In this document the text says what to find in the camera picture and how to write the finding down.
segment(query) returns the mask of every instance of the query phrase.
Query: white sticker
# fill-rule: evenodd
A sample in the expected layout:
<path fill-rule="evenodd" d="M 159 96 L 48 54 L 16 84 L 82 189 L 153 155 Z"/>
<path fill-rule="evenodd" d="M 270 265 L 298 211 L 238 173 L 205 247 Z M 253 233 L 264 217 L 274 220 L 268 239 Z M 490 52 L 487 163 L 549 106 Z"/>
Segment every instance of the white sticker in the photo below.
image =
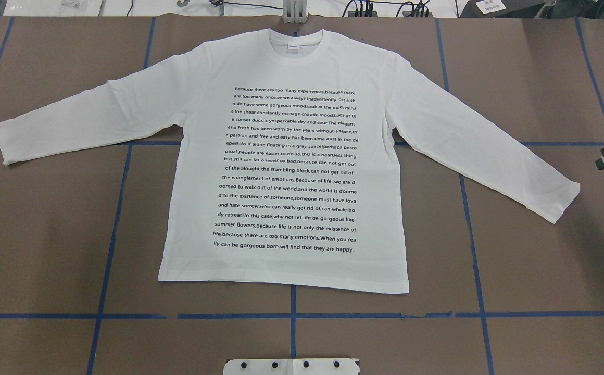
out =
<path fill-rule="evenodd" d="M 80 7 L 80 0 L 61 0 L 61 6 L 78 9 Z"/>
<path fill-rule="evenodd" d="M 491 14 L 506 9 L 501 0 L 482 0 L 482 2 L 476 2 L 475 4 L 483 14 Z"/>

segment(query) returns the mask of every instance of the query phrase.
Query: brown table surface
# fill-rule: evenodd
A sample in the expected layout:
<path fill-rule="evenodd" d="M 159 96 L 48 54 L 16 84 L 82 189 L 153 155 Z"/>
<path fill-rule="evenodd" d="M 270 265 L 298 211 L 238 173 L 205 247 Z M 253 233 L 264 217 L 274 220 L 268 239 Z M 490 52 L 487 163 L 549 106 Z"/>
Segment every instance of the brown table surface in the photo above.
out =
<path fill-rule="evenodd" d="M 395 50 L 581 184 L 556 225 L 396 147 L 411 293 L 157 282 L 181 131 L 2 165 L 0 373 L 604 373 L 604 21 L 0 17 L 0 121 L 202 41 L 321 28 Z"/>

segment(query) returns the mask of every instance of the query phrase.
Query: cable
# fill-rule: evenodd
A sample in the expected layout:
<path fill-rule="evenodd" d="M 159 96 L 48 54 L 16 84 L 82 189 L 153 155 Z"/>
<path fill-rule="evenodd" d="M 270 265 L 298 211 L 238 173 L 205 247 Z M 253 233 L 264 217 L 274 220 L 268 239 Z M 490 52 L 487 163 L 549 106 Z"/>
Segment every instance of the cable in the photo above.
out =
<path fill-rule="evenodd" d="M 415 4 L 413 4 L 413 2 L 404 2 L 404 3 L 400 3 L 401 5 L 399 6 L 399 9 L 397 10 L 397 14 L 395 14 L 395 18 L 399 17 L 399 12 L 401 12 L 401 8 L 404 8 L 404 5 L 411 5 L 411 14 L 413 13 L 414 7 L 416 6 Z"/>
<path fill-rule="evenodd" d="M 231 5 L 249 5 L 250 7 L 262 7 L 262 8 L 271 8 L 271 9 L 278 9 L 278 10 L 283 10 L 283 7 L 279 8 L 279 7 L 273 7 L 272 5 L 260 5 L 260 4 L 247 4 L 247 3 L 231 3 L 231 2 L 223 2 L 224 4 L 231 4 Z"/>
<path fill-rule="evenodd" d="M 342 17 L 346 15 L 346 10 L 348 10 L 348 7 L 350 7 L 350 3 L 355 4 L 355 14 L 357 14 L 357 3 L 355 2 L 355 0 L 349 0 L 348 4 L 346 4 L 346 7 L 344 8 L 344 12 L 342 13 Z"/>

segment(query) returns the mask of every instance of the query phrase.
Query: label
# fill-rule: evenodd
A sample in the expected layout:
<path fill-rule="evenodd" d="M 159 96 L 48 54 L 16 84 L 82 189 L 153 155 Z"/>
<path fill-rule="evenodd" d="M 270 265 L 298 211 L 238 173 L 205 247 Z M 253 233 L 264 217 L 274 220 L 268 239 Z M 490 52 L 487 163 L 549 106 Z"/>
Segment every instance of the label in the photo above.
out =
<path fill-rule="evenodd" d="M 501 0 L 482 0 L 482 2 L 476 2 L 475 4 L 483 14 L 492 14 L 499 10 L 506 9 L 506 6 Z"/>

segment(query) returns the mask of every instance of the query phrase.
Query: white long-sleeve t-shirt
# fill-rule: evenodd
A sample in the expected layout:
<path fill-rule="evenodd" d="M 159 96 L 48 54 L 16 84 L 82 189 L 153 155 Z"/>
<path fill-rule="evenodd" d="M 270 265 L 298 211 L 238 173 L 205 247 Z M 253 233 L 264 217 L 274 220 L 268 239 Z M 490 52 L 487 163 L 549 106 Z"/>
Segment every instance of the white long-sleeve t-shirt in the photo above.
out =
<path fill-rule="evenodd" d="M 0 123 L 4 164 L 183 128 L 159 280 L 409 292 L 392 130 L 555 223 L 579 192 L 397 53 L 321 30 L 203 43 Z"/>

